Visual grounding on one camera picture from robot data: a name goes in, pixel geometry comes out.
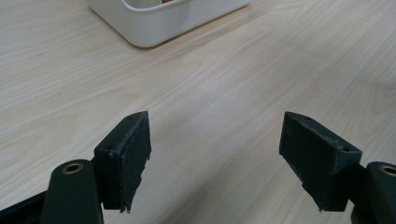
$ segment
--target wooden table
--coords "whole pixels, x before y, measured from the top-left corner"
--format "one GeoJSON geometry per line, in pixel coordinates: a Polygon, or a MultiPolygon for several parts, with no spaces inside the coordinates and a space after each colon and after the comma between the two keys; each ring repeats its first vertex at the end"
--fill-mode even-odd
{"type": "Polygon", "coordinates": [[[396,163],[396,2],[256,0],[138,49],[83,0],[0,3],[0,209],[148,110],[132,212],[106,223],[350,223],[278,155],[285,111],[396,163]]]}

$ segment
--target screw hole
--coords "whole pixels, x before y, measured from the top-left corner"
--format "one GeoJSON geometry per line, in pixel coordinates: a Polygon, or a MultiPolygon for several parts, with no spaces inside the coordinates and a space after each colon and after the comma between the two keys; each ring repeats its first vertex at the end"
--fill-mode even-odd
{"type": "Polygon", "coordinates": [[[71,174],[77,173],[78,171],[82,170],[83,166],[84,165],[81,163],[68,164],[62,169],[62,173],[64,173],[65,175],[71,175],[71,174]]]}
{"type": "Polygon", "coordinates": [[[380,169],[381,169],[382,172],[384,172],[387,175],[396,176],[396,169],[391,167],[391,166],[383,165],[383,166],[381,166],[380,169]]]}

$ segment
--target white plastic box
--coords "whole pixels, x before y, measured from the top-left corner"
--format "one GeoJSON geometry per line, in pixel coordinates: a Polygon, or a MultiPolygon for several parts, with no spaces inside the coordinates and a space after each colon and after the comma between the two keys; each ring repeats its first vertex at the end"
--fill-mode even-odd
{"type": "Polygon", "coordinates": [[[89,6],[133,45],[148,48],[251,0],[87,0],[89,6]]]}

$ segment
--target black rubber pad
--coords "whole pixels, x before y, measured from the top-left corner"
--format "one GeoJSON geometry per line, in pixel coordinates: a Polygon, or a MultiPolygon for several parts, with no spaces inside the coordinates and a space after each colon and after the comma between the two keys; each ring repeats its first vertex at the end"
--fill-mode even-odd
{"type": "Polygon", "coordinates": [[[313,119],[286,112],[279,154],[320,210],[345,210],[347,173],[359,166],[360,150],[313,119]]]}
{"type": "Polygon", "coordinates": [[[123,119],[96,147],[93,162],[105,209],[131,210],[150,152],[147,111],[123,119]]]}

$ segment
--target light wood grain surface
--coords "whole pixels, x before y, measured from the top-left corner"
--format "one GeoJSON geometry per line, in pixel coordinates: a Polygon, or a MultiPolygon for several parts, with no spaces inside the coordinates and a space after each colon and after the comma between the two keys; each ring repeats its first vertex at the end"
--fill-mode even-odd
{"type": "Polygon", "coordinates": [[[283,114],[396,163],[396,2],[255,0],[154,49],[83,0],[0,2],[0,209],[142,110],[151,160],[106,223],[350,223],[278,155],[283,114]]]}

